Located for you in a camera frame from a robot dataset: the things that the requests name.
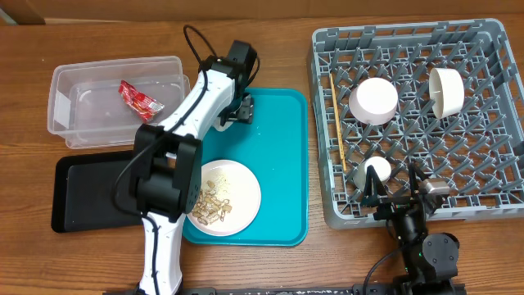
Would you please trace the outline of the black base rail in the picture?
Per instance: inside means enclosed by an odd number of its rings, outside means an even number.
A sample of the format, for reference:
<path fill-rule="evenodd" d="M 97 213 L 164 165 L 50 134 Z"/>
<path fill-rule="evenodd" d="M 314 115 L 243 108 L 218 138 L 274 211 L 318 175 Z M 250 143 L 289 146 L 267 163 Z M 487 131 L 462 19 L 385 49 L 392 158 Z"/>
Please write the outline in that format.
<path fill-rule="evenodd" d="M 367 286 L 366 294 L 371 295 L 393 295 L 402 292 L 388 284 L 370 284 Z M 411 294 L 458 294 L 466 295 L 467 291 L 463 284 L 455 284 L 453 288 L 437 287 L 436 291 L 422 291 L 415 289 Z M 130 290 L 106 291 L 105 295 L 131 295 L 145 294 L 138 291 L 138 287 Z M 184 288 L 176 294 L 182 295 L 362 295 L 364 294 L 362 284 L 354 284 L 351 288 L 248 288 L 248 289 L 215 289 L 215 288 Z"/>

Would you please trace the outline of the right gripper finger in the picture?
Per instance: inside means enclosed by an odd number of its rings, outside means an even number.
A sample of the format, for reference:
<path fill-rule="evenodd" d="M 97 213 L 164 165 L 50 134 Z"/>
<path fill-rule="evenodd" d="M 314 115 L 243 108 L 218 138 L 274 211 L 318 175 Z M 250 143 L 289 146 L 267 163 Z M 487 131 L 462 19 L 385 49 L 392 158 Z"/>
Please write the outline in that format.
<path fill-rule="evenodd" d="M 387 197 L 387 191 L 378 177 L 373 166 L 366 169 L 366 179 L 364 185 L 364 194 L 362 198 L 363 205 L 378 205 L 383 197 Z"/>
<path fill-rule="evenodd" d="M 412 195 L 418 194 L 418 181 L 424 181 L 429 176 L 424 173 L 418 166 L 416 161 L 411 161 L 408 165 L 409 168 L 409 186 Z"/>

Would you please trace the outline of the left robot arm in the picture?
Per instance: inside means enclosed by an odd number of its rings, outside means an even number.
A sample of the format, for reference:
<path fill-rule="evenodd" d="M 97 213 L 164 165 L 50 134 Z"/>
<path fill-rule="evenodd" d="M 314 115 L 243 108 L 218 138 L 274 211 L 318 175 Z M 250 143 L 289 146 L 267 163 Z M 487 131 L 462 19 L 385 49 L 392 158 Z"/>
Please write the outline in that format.
<path fill-rule="evenodd" d="M 259 66 L 256 50 L 234 41 L 226 57 L 201 61 L 195 87 L 175 112 L 135 134 L 129 193 L 145 234 L 137 294 L 181 292 L 183 223 L 200 193 L 203 138 L 211 128 L 224 131 L 234 122 L 253 121 L 254 101 L 246 87 Z"/>

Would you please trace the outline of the white bowl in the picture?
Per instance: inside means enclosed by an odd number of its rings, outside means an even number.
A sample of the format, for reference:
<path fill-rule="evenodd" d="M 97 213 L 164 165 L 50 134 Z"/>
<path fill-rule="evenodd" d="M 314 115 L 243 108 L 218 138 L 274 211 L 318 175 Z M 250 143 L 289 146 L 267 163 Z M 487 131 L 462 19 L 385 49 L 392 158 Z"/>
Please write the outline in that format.
<path fill-rule="evenodd" d="M 432 110 L 437 119 L 461 112 L 465 91 L 459 72 L 455 69 L 433 68 L 429 76 L 429 96 L 434 102 Z"/>

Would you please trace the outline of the large white plate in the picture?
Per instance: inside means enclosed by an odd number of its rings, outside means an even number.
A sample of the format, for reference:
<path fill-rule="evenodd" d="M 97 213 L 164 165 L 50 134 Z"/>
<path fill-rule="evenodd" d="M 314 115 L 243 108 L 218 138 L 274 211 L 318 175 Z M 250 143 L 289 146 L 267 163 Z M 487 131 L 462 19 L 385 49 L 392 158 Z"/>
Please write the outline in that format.
<path fill-rule="evenodd" d="M 225 237 L 238 234 L 256 218 L 261 205 L 260 184 L 243 164 L 231 160 L 217 160 L 204 164 L 201 168 L 201 188 L 207 180 L 219 186 L 219 198 L 227 198 L 233 207 L 224 221 L 212 225 L 202 225 L 187 215 L 191 224 L 204 234 Z"/>

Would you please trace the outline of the pink-white bowl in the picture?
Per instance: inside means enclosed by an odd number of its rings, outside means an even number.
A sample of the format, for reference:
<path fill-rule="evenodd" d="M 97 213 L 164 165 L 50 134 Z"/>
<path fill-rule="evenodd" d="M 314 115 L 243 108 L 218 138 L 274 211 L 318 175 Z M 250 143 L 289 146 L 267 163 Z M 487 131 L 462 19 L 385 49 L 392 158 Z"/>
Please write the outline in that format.
<path fill-rule="evenodd" d="M 366 125 L 384 125 L 395 115 L 399 101 L 396 87 L 383 78 L 369 78 L 349 98 L 353 117 Z"/>

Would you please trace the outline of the black rectangular tray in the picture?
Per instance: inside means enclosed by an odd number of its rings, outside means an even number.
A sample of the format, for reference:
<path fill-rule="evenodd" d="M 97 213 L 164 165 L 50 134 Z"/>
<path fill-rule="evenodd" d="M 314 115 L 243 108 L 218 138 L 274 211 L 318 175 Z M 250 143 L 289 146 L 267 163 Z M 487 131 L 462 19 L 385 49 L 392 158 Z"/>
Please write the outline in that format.
<path fill-rule="evenodd" d="M 61 158 L 56 163 L 51 227 L 56 233 L 141 225 L 117 210 L 111 185 L 133 157 L 131 151 Z"/>

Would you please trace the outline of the white paper ball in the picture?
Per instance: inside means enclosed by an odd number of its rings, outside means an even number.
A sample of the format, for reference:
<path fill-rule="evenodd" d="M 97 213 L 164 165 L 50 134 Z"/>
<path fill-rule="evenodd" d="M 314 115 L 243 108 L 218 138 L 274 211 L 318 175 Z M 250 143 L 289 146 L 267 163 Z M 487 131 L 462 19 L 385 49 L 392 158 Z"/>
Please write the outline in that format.
<path fill-rule="evenodd" d="M 226 129 L 228 129 L 231 125 L 232 125 L 232 121 L 226 121 L 224 123 L 224 125 L 221 125 L 220 124 L 220 121 L 219 120 L 216 120 L 213 124 L 213 127 L 219 131 L 219 132 L 224 132 Z"/>

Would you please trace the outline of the teal serving tray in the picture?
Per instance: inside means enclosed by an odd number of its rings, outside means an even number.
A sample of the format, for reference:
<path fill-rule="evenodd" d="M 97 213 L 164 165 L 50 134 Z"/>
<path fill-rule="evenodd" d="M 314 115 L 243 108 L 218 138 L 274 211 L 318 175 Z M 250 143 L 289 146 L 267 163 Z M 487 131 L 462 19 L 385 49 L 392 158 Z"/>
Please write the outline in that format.
<path fill-rule="evenodd" d="M 191 221 L 183 235 L 191 243 L 294 247 L 308 232 L 308 107 L 289 88 L 251 88 L 251 124 L 234 123 L 224 132 L 210 129 L 203 141 L 203 163 L 237 161 L 249 168 L 261 188 L 261 206 L 238 234 L 214 237 Z"/>

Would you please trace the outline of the red snack wrapper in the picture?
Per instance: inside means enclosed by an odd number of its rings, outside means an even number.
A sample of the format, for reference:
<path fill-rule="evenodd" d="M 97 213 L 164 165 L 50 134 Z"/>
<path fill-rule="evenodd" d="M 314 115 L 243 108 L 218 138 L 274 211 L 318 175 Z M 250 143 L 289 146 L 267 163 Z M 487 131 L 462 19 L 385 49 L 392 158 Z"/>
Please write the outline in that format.
<path fill-rule="evenodd" d="M 124 103 L 135 111 L 143 123 L 150 122 L 165 108 L 164 104 L 149 97 L 145 93 L 137 91 L 134 86 L 125 80 L 120 82 L 118 93 L 124 100 Z"/>

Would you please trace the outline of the clear plastic storage bin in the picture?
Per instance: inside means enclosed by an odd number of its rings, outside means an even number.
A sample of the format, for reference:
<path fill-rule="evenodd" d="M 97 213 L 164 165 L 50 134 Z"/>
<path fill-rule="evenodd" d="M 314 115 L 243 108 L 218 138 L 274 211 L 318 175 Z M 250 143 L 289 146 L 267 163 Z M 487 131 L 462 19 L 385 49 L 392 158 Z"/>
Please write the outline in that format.
<path fill-rule="evenodd" d="M 130 145 L 142 120 L 120 96 L 120 82 L 163 104 L 153 125 L 189 94 L 189 78 L 176 56 L 139 57 L 58 66 L 48 95 L 47 130 L 68 148 Z"/>

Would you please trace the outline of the white cup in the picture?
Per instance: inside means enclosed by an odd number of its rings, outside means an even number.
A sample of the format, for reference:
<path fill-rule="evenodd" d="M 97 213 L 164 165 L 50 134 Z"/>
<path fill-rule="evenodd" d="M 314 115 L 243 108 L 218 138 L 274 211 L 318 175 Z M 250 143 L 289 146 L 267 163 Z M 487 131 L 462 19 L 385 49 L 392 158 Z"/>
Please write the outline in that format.
<path fill-rule="evenodd" d="M 391 164 L 384 157 L 370 157 L 357 166 L 353 182 L 356 188 L 364 190 L 367 169 L 372 166 L 378 178 L 385 184 L 391 176 Z"/>

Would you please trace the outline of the grey dishwasher rack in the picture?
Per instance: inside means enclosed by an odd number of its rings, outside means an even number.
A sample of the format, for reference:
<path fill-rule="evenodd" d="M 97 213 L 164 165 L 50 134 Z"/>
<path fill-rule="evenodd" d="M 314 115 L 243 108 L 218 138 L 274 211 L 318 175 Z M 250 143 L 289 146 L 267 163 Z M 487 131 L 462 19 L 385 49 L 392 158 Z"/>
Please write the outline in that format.
<path fill-rule="evenodd" d="M 374 227 L 353 177 L 370 157 L 391 164 L 386 191 L 409 192 L 411 161 L 451 192 L 434 220 L 486 220 L 523 214 L 523 83 L 503 24 L 496 19 L 317 29 L 309 87 L 318 135 L 323 215 L 334 229 Z M 437 119 L 429 96 L 433 68 L 455 69 L 461 112 Z M 332 73 L 346 158 L 342 169 L 328 75 Z M 351 92 L 369 78 L 397 89 L 394 117 L 366 125 L 350 112 Z"/>

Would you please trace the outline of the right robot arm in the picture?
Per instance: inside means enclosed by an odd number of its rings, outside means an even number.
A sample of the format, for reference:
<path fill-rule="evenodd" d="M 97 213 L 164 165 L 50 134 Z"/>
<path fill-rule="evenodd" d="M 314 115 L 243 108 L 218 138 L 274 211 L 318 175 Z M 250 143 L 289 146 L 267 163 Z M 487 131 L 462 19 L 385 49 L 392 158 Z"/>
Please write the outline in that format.
<path fill-rule="evenodd" d="M 375 207 L 375 220 L 392 225 L 398 247 L 376 262 L 367 273 L 357 294 L 465 295 L 463 284 L 456 284 L 459 240 L 450 233 L 431 234 L 427 217 L 440 208 L 449 196 L 450 187 L 442 178 L 431 178 L 417 164 L 409 164 L 410 195 L 389 197 L 375 168 L 365 174 L 366 207 Z M 373 287 L 374 271 L 385 261 L 400 254 L 405 275 L 396 276 L 390 284 Z"/>

